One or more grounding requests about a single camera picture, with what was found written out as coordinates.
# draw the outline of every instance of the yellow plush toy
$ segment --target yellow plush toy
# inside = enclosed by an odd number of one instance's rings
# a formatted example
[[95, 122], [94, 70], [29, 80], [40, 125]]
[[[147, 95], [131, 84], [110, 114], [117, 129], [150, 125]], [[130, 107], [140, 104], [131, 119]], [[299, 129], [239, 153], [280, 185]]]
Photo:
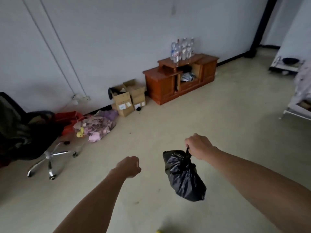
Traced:
[[84, 128], [80, 127], [80, 131], [77, 132], [77, 137], [83, 137], [84, 134]]

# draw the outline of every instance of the person's left hand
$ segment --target person's left hand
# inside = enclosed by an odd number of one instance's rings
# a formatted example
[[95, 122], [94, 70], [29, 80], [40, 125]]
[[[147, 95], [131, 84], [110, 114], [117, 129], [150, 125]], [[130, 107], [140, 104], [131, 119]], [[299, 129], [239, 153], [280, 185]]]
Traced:
[[121, 160], [115, 167], [115, 170], [124, 174], [125, 178], [133, 178], [142, 171], [139, 167], [139, 158], [136, 156], [126, 157]]

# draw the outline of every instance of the chair base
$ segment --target chair base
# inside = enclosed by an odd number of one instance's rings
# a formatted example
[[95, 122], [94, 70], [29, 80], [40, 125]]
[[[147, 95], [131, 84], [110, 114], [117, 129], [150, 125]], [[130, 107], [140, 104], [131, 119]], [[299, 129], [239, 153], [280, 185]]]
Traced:
[[38, 161], [37, 163], [35, 163], [34, 165], [32, 165], [29, 169], [28, 169], [28, 172], [27, 172], [27, 176], [28, 177], [32, 177], [34, 174], [35, 174], [35, 171], [34, 169], [36, 169], [39, 165], [41, 165], [42, 163], [44, 163], [44, 161], [48, 161], [48, 170], [49, 170], [49, 179], [50, 180], [55, 180], [55, 178], [57, 177], [57, 175], [53, 172], [53, 168], [52, 168], [52, 160], [53, 160], [53, 157], [54, 156], [57, 156], [57, 155], [63, 155], [63, 154], [72, 154], [72, 157], [73, 158], [76, 158], [78, 156], [78, 153], [75, 152], [75, 151], [72, 151], [72, 150], [67, 150], [67, 151], [62, 151], [62, 152], [57, 152], [57, 153], [54, 153], [55, 150], [58, 148], [59, 145], [61, 144], [69, 144], [68, 141], [65, 141], [65, 142], [60, 142], [58, 143], [54, 150], [52, 152], [48, 152], [48, 151], [45, 151], [44, 154], [45, 154], [45, 158], [44, 159], [41, 159], [40, 161]]

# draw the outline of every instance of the chair seat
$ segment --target chair seat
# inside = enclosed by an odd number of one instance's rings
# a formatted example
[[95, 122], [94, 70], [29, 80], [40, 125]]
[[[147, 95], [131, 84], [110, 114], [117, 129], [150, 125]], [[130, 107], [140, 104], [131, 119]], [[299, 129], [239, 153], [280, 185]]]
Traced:
[[33, 160], [39, 158], [59, 137], [64, 126], [59, 124], [31, 125], [32, 142], [10, 151], [7, 155], [12, 160]]

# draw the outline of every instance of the forearm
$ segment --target forearm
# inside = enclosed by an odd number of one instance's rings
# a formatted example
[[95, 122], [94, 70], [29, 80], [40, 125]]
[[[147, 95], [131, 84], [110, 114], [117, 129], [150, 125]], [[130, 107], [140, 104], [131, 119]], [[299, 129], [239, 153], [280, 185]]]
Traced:
[[115, 170], [67, 215], [54, 233], [107, 231], [115, 202], [126, 177]]
[[311, 231], [311, 192], [302, 185], [216, 147], [206, 151], [204, 160], [284, 232]]

